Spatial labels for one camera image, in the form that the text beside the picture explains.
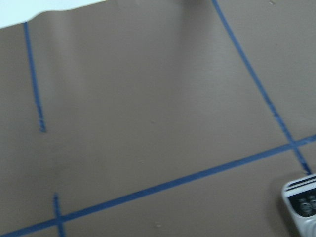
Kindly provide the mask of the white digital kitchen scale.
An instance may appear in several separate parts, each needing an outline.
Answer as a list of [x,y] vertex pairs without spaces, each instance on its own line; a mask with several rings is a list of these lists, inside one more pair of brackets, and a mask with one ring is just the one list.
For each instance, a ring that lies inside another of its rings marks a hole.
[[316,235],[316,175],[290,181],[281,191],[282,199],[302,237]]

